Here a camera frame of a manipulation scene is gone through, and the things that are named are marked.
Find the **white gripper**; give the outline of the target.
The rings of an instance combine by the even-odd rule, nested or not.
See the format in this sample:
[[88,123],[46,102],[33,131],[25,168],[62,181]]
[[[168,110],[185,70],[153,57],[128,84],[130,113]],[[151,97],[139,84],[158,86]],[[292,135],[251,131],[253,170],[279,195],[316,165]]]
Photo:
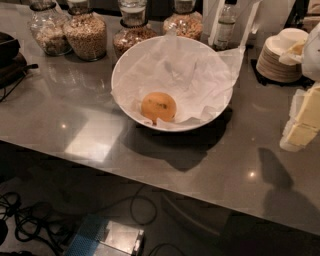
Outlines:
[[[305,77],[320,81],[320,22],[309,33],[307,40],[299,40],[279,57],[285,65],[302,62]],[[305,148],[320,131],[320,84],[307,91],[298,89],[293,96],[289,120],[280,140],[284,150],[297,152]]]

